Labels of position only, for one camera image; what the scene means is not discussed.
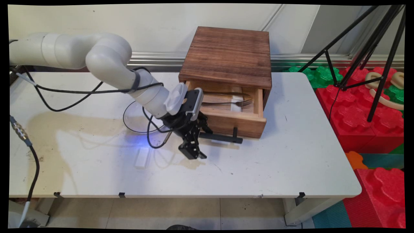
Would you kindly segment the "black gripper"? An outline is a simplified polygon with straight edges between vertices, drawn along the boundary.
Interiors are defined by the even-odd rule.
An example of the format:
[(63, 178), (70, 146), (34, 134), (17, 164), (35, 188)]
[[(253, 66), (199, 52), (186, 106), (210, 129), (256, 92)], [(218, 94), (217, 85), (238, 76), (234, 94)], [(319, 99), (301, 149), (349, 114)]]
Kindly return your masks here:
[(195, 121), (186, 121), (185, 112), (177, 115), (166, 113), (161, 117), (161, 121), (169, 130), (161, 131), (161, 133), (178, 131), (178, 135), (182, 138), (182, 144), (180, 144), (178, 150), (189, 160), (206, 159), (207, 156), (199, 148), (198, 137), (201, 132), (200, 128), (207, 134), (213, 134), (207, 120), (207, 116), (201, 111), (198, 112), (198, 118)]

